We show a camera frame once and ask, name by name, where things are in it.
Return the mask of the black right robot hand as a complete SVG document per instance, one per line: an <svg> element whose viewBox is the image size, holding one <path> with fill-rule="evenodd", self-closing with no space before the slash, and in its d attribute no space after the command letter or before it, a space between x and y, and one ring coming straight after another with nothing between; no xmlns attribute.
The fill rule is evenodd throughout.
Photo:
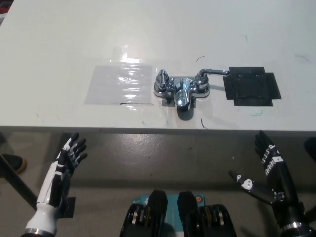
<svg viewBox="0 0 316 237"><path fill-rule="evenodd" d="M255 135L255 152L267 178L265 185L233 170L229 171L229 175L247 194L272 207L280 228L303 222L298 195L287 164L277 146L262 130Z"/></svg>

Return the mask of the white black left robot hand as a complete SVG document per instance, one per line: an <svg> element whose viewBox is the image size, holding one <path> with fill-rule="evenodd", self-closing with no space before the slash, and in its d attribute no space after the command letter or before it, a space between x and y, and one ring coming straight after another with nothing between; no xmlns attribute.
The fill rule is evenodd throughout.
<svg viewBox="0 0 316 237"><path fill-rule="evenodd" d="M86 139L80 139L78 132L72 134L50 165L37 203L48 204L54 208L60 208L66 203L70 179L81 161L87 157L85 149Z"/></svg>

